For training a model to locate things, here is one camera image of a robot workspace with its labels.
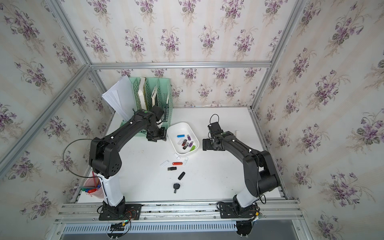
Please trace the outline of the white plastic storage box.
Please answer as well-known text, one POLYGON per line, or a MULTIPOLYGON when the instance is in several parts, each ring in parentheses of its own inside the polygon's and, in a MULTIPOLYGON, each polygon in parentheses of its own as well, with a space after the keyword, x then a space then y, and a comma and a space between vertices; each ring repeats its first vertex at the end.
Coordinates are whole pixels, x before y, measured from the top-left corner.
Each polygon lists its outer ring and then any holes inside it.
POLYGON ((192 130, 191 126, 188 123, 181 122, 174 124, 170 126, 167 130, 167 136, 168 139, 171 141, 171 144, 175 150, 175 153, 178 154, 180 157, 187 157, 190 156, 198 151, 198 148, 200 146, 200 142, 192 130), (177 138, 177 135, 185 135, 184 138, 177 138), (187 135, 190 135, 191 141, 188 141, 187 135), (196 148, 193 151, 190 151, 191 147, 187 147, 185 150, 183 150, 183 146, 178 145, 179 140, 181 139, 187 139, 187 142, 190 144, 190 142, 193 141, 193 145, 196 146, 196 148))

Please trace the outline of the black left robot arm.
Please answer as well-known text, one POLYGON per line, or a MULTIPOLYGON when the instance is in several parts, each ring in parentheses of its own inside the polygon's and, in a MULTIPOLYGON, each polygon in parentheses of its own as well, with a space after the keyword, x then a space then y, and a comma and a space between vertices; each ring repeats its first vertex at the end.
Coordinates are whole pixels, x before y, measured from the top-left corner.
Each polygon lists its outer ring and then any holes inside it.
POLYGON ((166 129, 158 126, 163 115, 163 109, 158 106, 152 107, 150 111, 138 110, 111 134, 91 141, 89 164, 101 181, 107 206, 115 208, 125 203, 118 177, 122 167, 121 149, 141 131, 146 132, 149 142, 166 141, 166 129))

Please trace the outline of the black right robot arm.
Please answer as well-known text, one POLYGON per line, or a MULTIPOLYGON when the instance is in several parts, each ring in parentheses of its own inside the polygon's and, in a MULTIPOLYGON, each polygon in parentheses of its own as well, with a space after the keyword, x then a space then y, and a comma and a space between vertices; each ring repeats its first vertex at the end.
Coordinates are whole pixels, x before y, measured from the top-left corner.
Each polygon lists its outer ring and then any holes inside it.
POLYGON ((225 132, 218 122, 208 125, 209 138, 203 139, 203 151, 227 151, 242 164, 246 187, 234 197, 236 207, 246 208, 266 192, 281 186, 273 158, 268 151, 258 151, 225 132))

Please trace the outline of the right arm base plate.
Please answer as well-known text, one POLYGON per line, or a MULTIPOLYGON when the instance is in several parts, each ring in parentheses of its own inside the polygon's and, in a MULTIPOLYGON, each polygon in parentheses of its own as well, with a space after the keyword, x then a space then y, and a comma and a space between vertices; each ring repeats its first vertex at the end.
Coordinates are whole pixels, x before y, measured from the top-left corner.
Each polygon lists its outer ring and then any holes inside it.
POLYGON ((238 203, 217 202, 216 208, 220 212, 221 219, 253 219, 260 213, 257 204, 251 204, 242 208, 238 203))

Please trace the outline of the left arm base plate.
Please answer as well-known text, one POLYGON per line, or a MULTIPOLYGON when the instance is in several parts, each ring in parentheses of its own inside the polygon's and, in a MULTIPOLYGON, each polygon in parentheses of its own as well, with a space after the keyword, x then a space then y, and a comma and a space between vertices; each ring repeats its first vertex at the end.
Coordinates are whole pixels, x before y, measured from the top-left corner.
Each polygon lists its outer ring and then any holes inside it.
POLYGON ((111 207, 103 202, 103 205, 98 208, 99 221, 123 221, 123 220, 138 220, 142 210, 141 204, 125 204, 117 207, 111 207))

